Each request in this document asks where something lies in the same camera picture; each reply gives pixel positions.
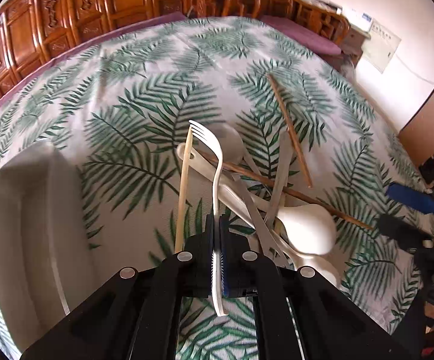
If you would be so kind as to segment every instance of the paper poster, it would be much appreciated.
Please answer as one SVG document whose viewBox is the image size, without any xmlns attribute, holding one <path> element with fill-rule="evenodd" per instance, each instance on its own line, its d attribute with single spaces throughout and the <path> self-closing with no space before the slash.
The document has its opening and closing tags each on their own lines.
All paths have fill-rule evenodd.
<svg viewBox="0 0 434 360">
<path fill-rule="evenodd" d="M 369 33 L 371 38 L 366 40 L 362 46 L 363 58 L 383 73 L 394 56 L 401 38 L 377 20 L 372 23 Z"/>
</svg>

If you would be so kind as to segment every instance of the carved wooden sofa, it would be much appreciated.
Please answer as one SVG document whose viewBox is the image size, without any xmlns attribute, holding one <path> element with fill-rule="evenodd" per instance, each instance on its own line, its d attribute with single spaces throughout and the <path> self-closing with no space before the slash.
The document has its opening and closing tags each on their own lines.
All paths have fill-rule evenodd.
<svg viewBox="0 0 434 360">
<path fill-rule="evenodd" d="M 238 13 L 237 0 L 8 0 L 0 8 L 0 98 L 58 55 L 96 36 L 172 12 Z"/>
<path fill-rule="evenodd" d="M 239 12 L 251 17 L 286 17 L 339 45 L 350 25 L 348 20 L 302 0 L 238 0 Z"/>
</svg>

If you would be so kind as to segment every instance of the light bamboo chopstick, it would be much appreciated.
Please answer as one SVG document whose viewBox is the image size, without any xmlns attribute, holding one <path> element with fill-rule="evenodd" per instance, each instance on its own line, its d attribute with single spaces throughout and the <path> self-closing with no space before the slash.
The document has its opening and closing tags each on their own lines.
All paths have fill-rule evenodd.
<svg viewBox="0 0 434 360">
<path fill-rule="evenodd" d="M 187 199 L 187 184 L 189 178 L 189 160 L 192 150 L 192 127 L 189 127 L 187 140 L 185 141 L 184 159 L 182 161 L 182 175 L 180 176 L 180 191 L 178 193 L 178 216 L 177 229 L 175 231 L 175 251 L 179 253 L 184 245 L 184 222 L 185 222 L 185 201 Z"/>
<path fill-rule="evenodd" d="M 211 154 L 204 153 L 203 151 L 199 151 L 199 153 L 202 155 L 203 158 L 205 158 L 207 161 L 211 162 L 212 164 L 216 165 L 217 160 L 215 157 L 213 157 Z M 255 173 L 242 168 L 238 165 L 235 165 L 233 163 L 224 162 L 223 168 L 226 170 L 229 170 L 231 172 L 238 173 L 243 176 L 250 177 L 253 180 L 261 182 L 263 185 L 267 185 L 269 187 L 274 186 L 273 180 L 270 180 L 269 178 L 256 175 Z M 293 196 L 299 200 L 302 200 L 303 202 L 309 203 L 309 204 L 318 204 L 322 207 L 324 207 L 327 211 L 329 211 L 332 215 L 338 216 L 339 218 L 342 218 L 343 220 L 353 223 L 354 225 L 366 228 L 367 230 L 374 230 L 372 227 L 367 225 L 366 223 L 354 218 L 353 216 L 347 215 L 337 209 L 335 209 L 332 206 L 329 206 L 328 204 L 322 203 L 319 200 L 316 200 L 314 198 L 311 198 L 310 196 L 304 195 L 303 193 L 293 190 L 292 188 L 284 187 L 283 192 L 287 193 L 287 195 Z"/>
<path fill-rule="evenodd" d="M 272 86 L 272 89 L 275 93 L 275 98 L 277 99 L 278 105 L 280 107 L 280 111 L 282 111 L 282 115 L 284 117 L 285 123 L 287 124 L 288 128 L 288 134 L 290 135 L 290 140 L 292 141 L 292 145 L 294 147 L 295 153 L 297 154 L 297 158 L 300 163 L 300 168 L 304 172 L 305 180 L 307 181 L 307 185 L 309 188 L 312 188 L 312 179 L 310 177 L 309 168 L 307 168 L 307 163 L 305 162 L 304 153 L 302 151 L 302 147 L 300 146 L 299 138 L 297 137 L 297 133 L 295 133 L 294 124 L 292 122 L 292 119 L 290 118 L 287 109 L 285 107 L 284 101 L 282 97 L 280 96 L 280 93 L 278 91 L 278 85 L 275 82 L 274 77 L 272 74 L 267 74 L 267 78 L 270 81 L 270 85 Z"/>
</svg>

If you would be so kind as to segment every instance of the leaf pattern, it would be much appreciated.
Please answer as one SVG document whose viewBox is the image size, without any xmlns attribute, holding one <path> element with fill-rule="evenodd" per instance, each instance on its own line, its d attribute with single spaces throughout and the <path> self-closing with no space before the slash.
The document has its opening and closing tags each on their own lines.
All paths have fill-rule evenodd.
<svg viewBox="0 0 434 360">
<path fill-rule="evenodd" d="M 101 277 L 118 271 L 123 259 L 145 270 L 173 253 L 175 147 L 185 141 L 189 119 L 234 126 L 262 174 L 275 177 L 285 124 L 269 73 L 309 148 L 317 199 L 373 227 L 385 212 L 434 235 L 433 216 L 385 193 L 392 181 L 420 191 L 423 184 L 377 112 L 313 52 L 258 20 L 167 23 L 92 45 L 43 70 L 0 104 L 0 168 L 35 141 L 52 141 L 80 176 L 84 231 Z M 291 169 L 290 183 L 299 189 L 303 176 Z M 208 181 L 191 171 L 189 186 L 186 238 L 204 230 L 211 207 Z M 247 186 L 270 198 L 269 188 L 251 180 Z M 221 210 L 232 231 L 254 232 Z M 419 273 L 379 230 L 335 223 L 339 266 L 346 266 L 340 289 L 391 333 L 415 296 Z M 228 317 L 216 319 L 207 299 L 183 299 L 177 359 L 258 357 L 250 300 L 225 302 Z M 1 310 L 0 348 L 20 357 Z"/>
</svg>

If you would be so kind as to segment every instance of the white plastic fork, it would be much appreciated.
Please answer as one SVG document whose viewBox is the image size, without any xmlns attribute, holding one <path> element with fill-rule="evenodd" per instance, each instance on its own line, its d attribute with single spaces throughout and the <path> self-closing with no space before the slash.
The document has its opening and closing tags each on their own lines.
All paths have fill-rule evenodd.
<svg viewBox="0 0 434 360">
<path fill-rule="evenodd" d="M 218 187 L 222 174 L 223 153 L 215 135 L 206 127 L 194 120 L 189 120 L 192 134 L 200 142 L 213 151 L 218 159 L 217 169 L 212 183 L 212 208 L 214 211 L 214 249 L 212 253 L 212 302 L 218 317 L 227 315 L 222 302 L 222 248 L 220 243 L 220 215 L 218 209 Z"/>
</svg>

